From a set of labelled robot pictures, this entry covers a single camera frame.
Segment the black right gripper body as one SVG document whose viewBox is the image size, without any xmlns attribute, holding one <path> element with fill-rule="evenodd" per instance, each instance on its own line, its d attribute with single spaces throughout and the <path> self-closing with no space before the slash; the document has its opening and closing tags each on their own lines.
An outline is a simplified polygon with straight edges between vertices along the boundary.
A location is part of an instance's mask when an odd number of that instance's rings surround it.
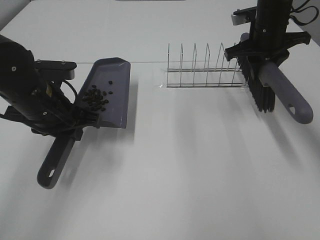
<svg viewBox="0 0 320 240">
<path fill-rule="evenodd" d="M 249 39 L 262 49 L 279 47 L 285 40 L 285 34 L 289 33 L 287 27 L 289 21 L 293 20 L 299 26 L 299 21 L 293 13 L 304 11 L 305 5 L 294 8 L 291 0 L 259 0 L 256 4 L 256 17 L 250 24 Z M 238 44 L 225 49 L 228 61 L 243 54 L 245 46 Z"/>
</svg>

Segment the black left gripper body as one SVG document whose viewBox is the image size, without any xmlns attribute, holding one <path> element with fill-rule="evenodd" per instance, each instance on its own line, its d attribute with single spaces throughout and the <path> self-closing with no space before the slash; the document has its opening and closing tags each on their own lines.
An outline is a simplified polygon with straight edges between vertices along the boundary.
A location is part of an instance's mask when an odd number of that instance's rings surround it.
<svg viewBox="0 0 320 240">
<path fill-rule="evenodd" d="M 70 80 L 42 76 L 34 67 L 34 55 L 21 44 L 0 37 L 0 96 L 9 107 L 1 118 L 22 123 L 38 135 L 52 136 L 60 128 L 76 125 L 76 101 L 71 102 L 61 90 L 67 84 L 77 100 Z"/>
</svg>

